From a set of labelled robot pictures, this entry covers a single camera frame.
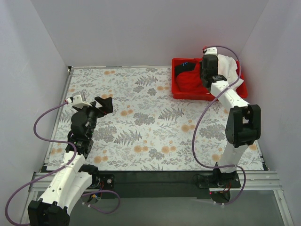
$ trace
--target metal frame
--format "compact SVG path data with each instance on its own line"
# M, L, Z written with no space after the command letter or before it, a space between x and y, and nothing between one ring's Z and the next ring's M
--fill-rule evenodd
M121 67L123 67L123 68L142 68L142 67L158 67L158 66L120 66L120 67L119 66L96 66L96 67L72 67L72 66L70 66L70 67L68 67L69 76L66 80L61 103L66 98L67 90L69 88L69 84L71 82L71 78L72 78L74 69L121 68ZM58 127L61 112L62 112L62 109L60 109L58 111L51 139L53 139L55 137L56 129ZM263 159L260 147L258 145L258 142L257 141L255 141L255 142L258 147L258 152L261 157L261 161L262 161L262 163L264 163L264 159ZM50 156L51 148L52 148L52 144L50 143L48 146L48 151L47 151L46 157L45 157L44 166L47 166L47 164L49 163L49 156ZM33 179L41 177L45 174L46 173L34 173ZM244 175L241 171L238 171L238 176L239 176L239 180L243 181ZM44 192L46 190L46 188L48 187L48 185L50 184L50 182L52 181L53 177L54 177L54 175L51 175L51 176L44 178L41 181L38 181L31 185L31 187L29 189L26 205L24 207L24 212L23 212L23 216L21 219L21 223L29 222L28 215L27 215L27 207L28 207L30 201L37 200L38 192ZM213 191L213 192L219 191L219 190L220 190L219 188L210 188L210 191ZM285 226L293 226L293 220L291 218L290 212L289 212L287 204L285 202L285 197L283 195L282 186L281 186L279 177L275 171L264 171L264 170L263 171L246 171L245 190L249 190L249 191L272 190L272 191L274 191L275 198L276 198L284 225Z

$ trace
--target cable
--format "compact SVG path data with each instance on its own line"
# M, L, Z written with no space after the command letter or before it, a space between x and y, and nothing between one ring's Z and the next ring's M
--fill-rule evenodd
M111 194L116 195L117 198L118 198L118 204L117 204L117 206L113 210L111 210L111 211L105 211L105 210L101 210L101 209L99 209L99 208L97 208L97 207L95 207L93 205L90 205L90 204L88 204L88 203L85 202L85 204L88 207L91 207L91 208L97 210L98 212L105 213L105 214L113 213L113 212L115 212L119 208L119 206L120 206L120 196L116 192L114 192L114 191L100 190L100 191L97 191L97 192L90 192L90 193L83 194L81 197L85 197L85 196L92 195L92 194L98 194L98 193L111 193Z
M220 203L219 203L220 205L228 205L228 204L233 203L235 200L237 200L237 199L239 198L239 196L241 195L241 193L243 192L243 190L244 190L244 188L245 188L245 185L246 185L246 172L244 171L244 169L243 169L241 166L236 166L236 165L206 166L206 165L202 164L202 163L198 160L198 158L197 158L197 156L196 156L195 149L194 149L194 143L195 143L195 139L196 139L196 135L197 135L198 126L200 125L200 123L201 123L201 121L202 121L202 119L203 119L205 113L207 112L207 110L212 106L212 104L213 104L213 103L214 103L221 95L223 95L228 89L231 88L231 86L233 86L234 84L236 84L236 83L239 81L240 76L241 76L241 64L240 64L240 60L239 60L238 56L236 55L236 53L235 53L234 51L232 51L231 49L229 49L229 48L227 48L227 47L224 47L224 46L209 46L209 47L205 47L204 49L206 49L206 48L212 48L212 47L216 47L216 48L225 48L225 49L231 51L231 52L235 55L236 59L237 59L238 62L239 62L239 74L238 74L238 78L237 78L233 83L231 83L228 87L226 87L219 95L217 95L216 98L214 98L213 101L211 101L211 102L209 103L209 105L205 108L205 110L204 110L203 113L201 114L201 117L199 118L199 120L198 120L198 122L197 122L197 124L196 124L196 127L195 127L195 129L194 129L194 132L193 132L193 137L192 137L192 154L193 154L193 157L194 157L195 161L196 161L199 165L201 165L202 167L208 168L208 169L220 169L220 168L226 168L226 167L237 167L237 168L240 168L240 169L242 170L242 172L243 172L243 174L244 174L244 183L243 183L243 185L242 185L242 187L241 187L241 190L240 190L239 193L237 194L237 196L236 196L233 200L231 200L230 202L223 203L223 204L220 204Z
M43 114L35 121L35 123L34 123L34 125L33 125L33 132L34 132L34 134L36 135L37 138L39 138L39 139L41 139L41 140L44 140L44 141L55 142L55 143L70 144L70 145L73 147L73 149L74 149L74 155L72 156L72 158L71 158L71 159L67 162L67 164L66 164L66 165L69 165L69 164L74 160L74 158L76 157L76 154L77 154L76 146L75 146L73 143L70 143L70 142L68 142L68 141L50 140L50 139L43 138L43 137L41 137L41 136L37 133L37 131L36 131L37 124L38 124L38 122L40 121L40 119L41 119L44 115L48 114L49 112L51 112L51 111L53 111L53 110L55 110L55 109L58 109L58 108L64 106L64 105L66 105L66 104L68 104L68 103L67 103L67 102L64 102L64 103L62 103L61 105L56 106L56 107L54 107L54 108L51 108L51 109L49 109L48 111L44 112L44 113L43 113ZM13 194L10 196L10 198L8 199L8 201L7 201L6 205L5 205L5 217L6 217L6 219L9 221L9 223L11 223L12 225L15 225L15 226L29 226L30 224L19 224L19 223L16 223L16 222L14 222L14 221L9 217L9 215L8 215L8 206L9 206L11 200L12 200L13 197L14 197L19 191L21 191L23 188L25 188L25 187L27 187L28 185L31 185L31 184L33 184L33 183L35 183L35 182L37 182L37 181L39 181L39 180L41 180L41 179L43 179L43 178L46 178L46 177L48 177L48 176L50 176L50 175L52 175L52 174L55 174L55 173L57 173L58 171L60 171L60 170L62 170L62 169L64 169L64 168L65 168L65 166L62 166L62 167L60 167L60 168L58 168L58 169L56 169L56 170L54 170L54 171L52 171L52 172L50 172L50 173L48 173L48 174L45 174L45 175L43 175L43 176L41 176L41 177L39 177L39 178L37 178L37 179L34 179L34 180L32 180L32 181L26 183L25 185L21 186L20 188L18 188L15 192L13 192Z

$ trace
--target floral pattern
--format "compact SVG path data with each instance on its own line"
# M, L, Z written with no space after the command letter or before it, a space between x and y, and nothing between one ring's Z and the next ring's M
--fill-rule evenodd
M173 99L170 68L76 69L67 96L85 92L94 97L113 98L114 111L98 119L94 144L87 158L99 170L207 170L191 152L195 125L207 101ZM63 107L56 140L66 140L71 116L76 111ZM198 159L213 166L227 144L228 112L217 102L205 114L196 137ZM48 170L63 161L65 144L55 143ZM256 144L244 153L239 165L262 170Z

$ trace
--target gray floor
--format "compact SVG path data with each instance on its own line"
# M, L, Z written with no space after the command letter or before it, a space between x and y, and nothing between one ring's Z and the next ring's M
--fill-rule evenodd
M79 201L70 226L283 226L273 191L245 191L237 202L214 206L191 198L122 199L119 210L104 215ZM117 200L101 200L97 207L109 210Z

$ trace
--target red plastic tray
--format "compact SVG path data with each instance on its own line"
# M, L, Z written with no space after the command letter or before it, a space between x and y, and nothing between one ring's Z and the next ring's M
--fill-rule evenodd
M189 99L189 100L213 100L214 96L212 96L208 90L205 87L202 87L202 93L193 93L193 92L181 92L178 84L175 81L175 74L174 74L174 67L177 65L183 64L185 62L191 62L194 63L194 59L183 59L183 58L174 58L172 60L172 85L171 85L171 92L173 94L174 99ZM237 74L239 73L239 62L237 61ZM243 72L241 73L241 79L244 79ZM248 97L248 91L246 89L246 83L243 82L237 89L236 89L237 94L241 98L247 98Z

